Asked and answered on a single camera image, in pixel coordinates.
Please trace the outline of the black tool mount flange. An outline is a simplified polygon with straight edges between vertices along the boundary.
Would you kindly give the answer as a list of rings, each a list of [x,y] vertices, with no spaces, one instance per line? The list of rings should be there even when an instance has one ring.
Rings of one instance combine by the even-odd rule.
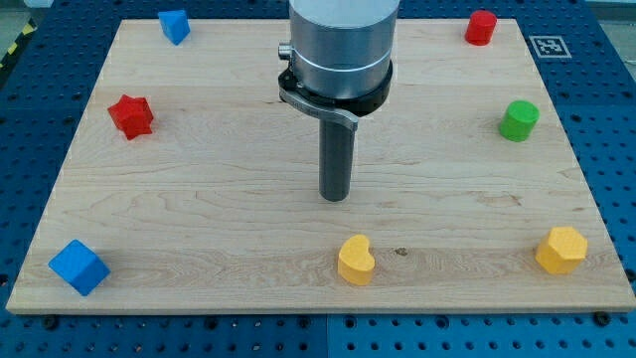
[[[387,75],[371,92],[355,98],[331,98],[303,87],[288,67],[278,76],[279,97],[300,112],[322,121],[332,122],[356,131],[361,117],[378,110],[389,96],[393,63]]]

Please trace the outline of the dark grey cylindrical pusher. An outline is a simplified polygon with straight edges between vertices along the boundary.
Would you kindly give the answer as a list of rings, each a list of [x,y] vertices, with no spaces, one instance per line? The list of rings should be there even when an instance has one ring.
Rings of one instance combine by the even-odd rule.
[[[344,200],[350,191],[355,132],[329,121],[319,126],[319,192],[331,202]]]

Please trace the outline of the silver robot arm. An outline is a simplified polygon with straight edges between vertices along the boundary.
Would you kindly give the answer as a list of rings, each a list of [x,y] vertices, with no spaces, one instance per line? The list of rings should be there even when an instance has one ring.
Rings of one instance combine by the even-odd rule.
[[[350,192],[356,131],[389,96],[398,0],[290,0],[290,39],[278,46],[287,68],[282,101],[319,124],[319,192]]]

